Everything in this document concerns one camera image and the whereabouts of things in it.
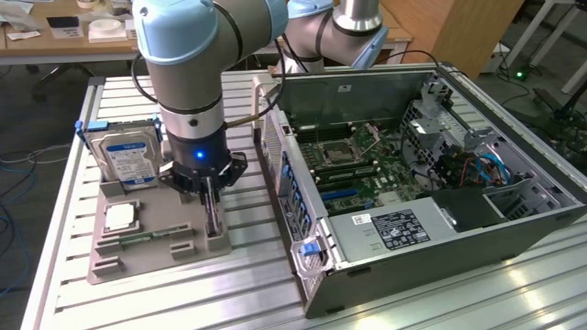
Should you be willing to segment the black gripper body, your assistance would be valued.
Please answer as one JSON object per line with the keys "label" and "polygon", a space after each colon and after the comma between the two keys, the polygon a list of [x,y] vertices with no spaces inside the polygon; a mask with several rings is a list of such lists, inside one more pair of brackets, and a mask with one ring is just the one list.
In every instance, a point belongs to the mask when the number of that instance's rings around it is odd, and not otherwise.
{"label": "black gripper body", "polygon": [[206,137],[188,139],[166,133],[172,149],[170,187],[180,193],[201,192],[201,179],[212,178],[212,188],[218,190],[233,183],[230,152],[226,143],[226,126]]}

